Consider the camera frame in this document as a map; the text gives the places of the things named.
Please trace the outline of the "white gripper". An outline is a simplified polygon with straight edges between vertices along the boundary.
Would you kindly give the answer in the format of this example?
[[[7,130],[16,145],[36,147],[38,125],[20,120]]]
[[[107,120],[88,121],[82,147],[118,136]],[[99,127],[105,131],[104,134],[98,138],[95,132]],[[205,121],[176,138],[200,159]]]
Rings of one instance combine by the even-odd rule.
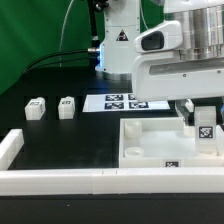
[[[177,20],[141,33],[134,40],[138,56],[132,66],[132,91],[138,101],[176,100],[176,112],[189,126],[186,99],[224,96],[224,57],[182,61],[182,42]]]

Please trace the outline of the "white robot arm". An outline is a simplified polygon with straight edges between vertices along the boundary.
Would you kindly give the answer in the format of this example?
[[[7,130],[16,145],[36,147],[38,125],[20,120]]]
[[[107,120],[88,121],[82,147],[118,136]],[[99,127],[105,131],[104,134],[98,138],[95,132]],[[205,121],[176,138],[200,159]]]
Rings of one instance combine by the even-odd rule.
[[[213,106],[224,124],[224,0],[151,1],[164,19],[142,32],[141,0],[94,0],[105,21],[97,74],[130,80],[138,101]]]

